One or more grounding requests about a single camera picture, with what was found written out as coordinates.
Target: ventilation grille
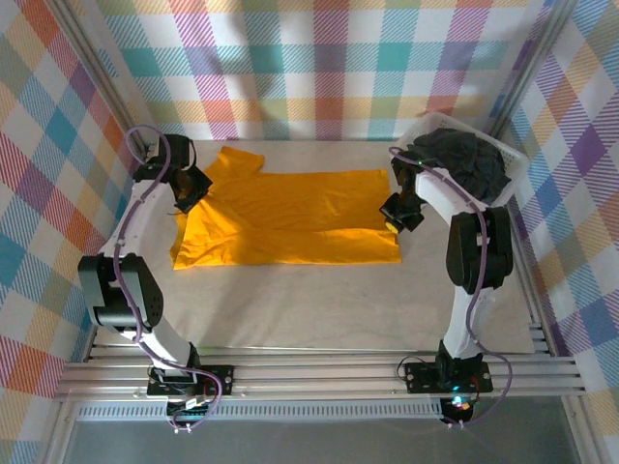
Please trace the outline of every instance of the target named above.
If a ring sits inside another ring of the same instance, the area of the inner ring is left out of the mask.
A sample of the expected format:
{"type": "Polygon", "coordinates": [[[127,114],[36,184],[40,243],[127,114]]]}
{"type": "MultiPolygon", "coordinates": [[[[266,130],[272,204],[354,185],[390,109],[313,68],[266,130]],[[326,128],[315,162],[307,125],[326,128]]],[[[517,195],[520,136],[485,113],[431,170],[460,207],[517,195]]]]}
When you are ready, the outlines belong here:
{"type": "MultiPolygon", "coordinates": [[[[152,421],[165,416],[165,404],[84,403],[79,421],[152,421]]],[[[363,419],[435,419],[441,416],[438,399],[356,401],[247,401],[226,400],[211,420],[347,421],[363,419]]]]}

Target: plaid wallpaper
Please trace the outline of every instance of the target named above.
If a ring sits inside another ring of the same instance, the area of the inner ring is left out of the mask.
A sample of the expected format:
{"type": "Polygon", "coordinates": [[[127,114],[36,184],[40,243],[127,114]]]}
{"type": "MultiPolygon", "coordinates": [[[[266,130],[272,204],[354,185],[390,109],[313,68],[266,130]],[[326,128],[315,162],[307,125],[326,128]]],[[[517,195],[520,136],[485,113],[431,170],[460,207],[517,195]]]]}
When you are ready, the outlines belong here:
{"type": "Polygon", "coordinates": [[[123,212],[131,156],[44,0],[0,0],[0,59],[0,463],[29,463],[86,341],[77,262],[123,212]]]}
{"type": "Polygon", "coordinates": [[[526,40],[524,41],[524,44],[522,45],[522,48],[514,61],[514,65],[505,79],[505,83],[503,84],[498,97],[494,101],[494,106],[490,111],[490,115],[484,123],[484,131],[486,133],[490,133],[492,126],[496,121],[496,117],[502,109],[502,105],[504,104],[506,97],[508,97],[514,86],[517,84],[519,73],[522,71],[523,66],[526,63],[526,59],[535,51],[535,41],[543,33],[550,16],[550,12],[552,11],[552,7],[555,4],[557,4],[557,0],[545,0],[544,4],[540,8],[538,17],[533,23],[533,27],[529,30],[529,34],[527,35],[526,40]]]}
{"type": "Polygon", "coordinates": [[[95,48],[95,50],[97,50],[99,54],[99,59],[101,63],[103,64],[103,67],[107,71],[107,74],[110,80],[112,81],[116,91],[119,93],[123,103],[125,104],[125,107],[129,110],[129,113],[131,114],[133,118],[133,122],[135,124],[154,124],[154,121],[145,120],[142,114],[140,114],[140,111],[138,110],[138,104],[136,102],[136,98],[132,95],[132,92],[130,92],[130,90],[127,88],[127,85],[125,84],[125,81],[121,78],[120,74],[118,73],[118,70],[114,66],[114,63],[111,57],[109,56],[109,52],[107,51],[104,45],[104,42],[95,33],[93,21],[91,20],[90,15],[86,13],[84,2],[88,0],[65,0],[65,1],[68,3],[68,5],[70,5],[73,8],[75,15],[80,22],[82,31],[86,33],[86,35],[88,36],[88,39],[91,42],[91,45],[95,48]]]}
{"type": "Polygon", "coordinates": [[[513,119],[517,227],[561,354],[619,462],[619,0],[586,1],[513,119]]]}
{"type": "Polygon", "coordinates": [[[552,3],[73,1],[96,4],[130,100],[164,131],[319,140],[393,139],[436,110],[481,127],[552,3]]]}

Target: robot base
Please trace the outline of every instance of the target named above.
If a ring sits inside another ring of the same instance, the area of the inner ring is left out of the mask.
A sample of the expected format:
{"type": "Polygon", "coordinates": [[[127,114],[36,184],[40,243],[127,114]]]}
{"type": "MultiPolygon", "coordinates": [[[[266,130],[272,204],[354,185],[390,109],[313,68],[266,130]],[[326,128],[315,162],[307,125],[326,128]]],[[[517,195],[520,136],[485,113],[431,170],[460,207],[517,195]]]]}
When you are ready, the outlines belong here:
{"type": "MultiPolygon", "coordinates": [[[[221,380],[223,386],[222,395],[232,394],[234,381],[233,365],[202,365],[200,370],[206,370],[221,380]]],[[[162,377],[162,382],[155,376],[151,376],[146,396],[149,398],[166,397],[169,399],[187,398],[188,396],[215,396],[216,386],[210,379],[197,376],[198,382],[195,383],[191,377],[162,377]]]]}
{"type": "Polygon", "coordinates": [[[435,362],[408,362],[404,365],[406,390],[409,393],[476,394],[492,392],[492,379],[487,363],[481,362],[477,375],[446,386],[441,382],[435,362]]]}

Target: black mounting plate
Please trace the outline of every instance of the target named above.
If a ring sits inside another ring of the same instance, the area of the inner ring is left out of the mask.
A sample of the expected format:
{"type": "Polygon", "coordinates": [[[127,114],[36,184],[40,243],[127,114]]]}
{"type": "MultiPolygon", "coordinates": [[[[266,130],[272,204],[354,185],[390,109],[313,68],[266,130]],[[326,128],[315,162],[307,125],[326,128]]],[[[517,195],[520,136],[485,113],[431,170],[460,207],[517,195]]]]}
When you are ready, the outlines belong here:
{"type": "MultiPolygon", "coordinates": [[[[223,386],[223,391],[221,392],[224,396],[229,396],[232,394],[232,386],[234,385],[234,366],[233,365],[202,365],[200,366],[201,370],[205,370],[207,372],[212,373],[217,376],[221,380],[221,385],[223,386]]],[[[196,396],[199,394],[204,394],[205,381],[203,379],[204,376],[198,375],[198,383],[197,384],[174,384],[174,383],[160,383],[154,381],[154,379],[150,379],[148,388],[146,389],[146,396],[165,396],[167,398],[182,398],[188,396],[196,396]],[[175,389],[175,386],[181,387],[183,393],[179,394],[175,389]]],[[[215,395],[216,387],[212,381],[206,380],[206,394],[207,396],[215,395]]]]}
{"type": "MultiPolygon", "coordinates": [[[[404,379],[409,393],[477,393],[474,383],[458,383],[457,389],[441,386],[434,362],[408,362],[404,365],[404,379]]],[[[478,377],[479,393],[492,392],[492,379],[487,363],[482,362],[478,377]]]]}

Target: aluminum rail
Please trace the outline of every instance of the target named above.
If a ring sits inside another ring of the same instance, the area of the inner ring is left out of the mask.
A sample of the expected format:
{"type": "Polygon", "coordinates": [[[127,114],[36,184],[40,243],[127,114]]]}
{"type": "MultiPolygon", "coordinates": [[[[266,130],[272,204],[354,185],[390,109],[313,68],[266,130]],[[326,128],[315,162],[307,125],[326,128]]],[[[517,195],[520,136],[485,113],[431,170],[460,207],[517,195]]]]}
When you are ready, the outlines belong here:
{"type": "MultiPolygon", "coordinates": [[[[508,355],[514,368],[510,396],[572,396],[584,394],[573,358],[552,357],[539,324],[531,325],[537,349],[531,355],[508,355]]],[[[426,362],[433,355],[404,351],[287,350],[216,348],[201,350],[204,364],[235,366],[234,387],[226,399],[235,400],[342,400],[444,397],[413,395],[397,377],[396,366],[406,356],[426,362]]],[[[507,366],[486,357],[494,391],[506,386],[507,366]]],[[[95,337],[88,362],[69,363],[58,386],[60,401],[161,400],[146,397],[150,364],[127,340],[107,331],[95,337]]]]}

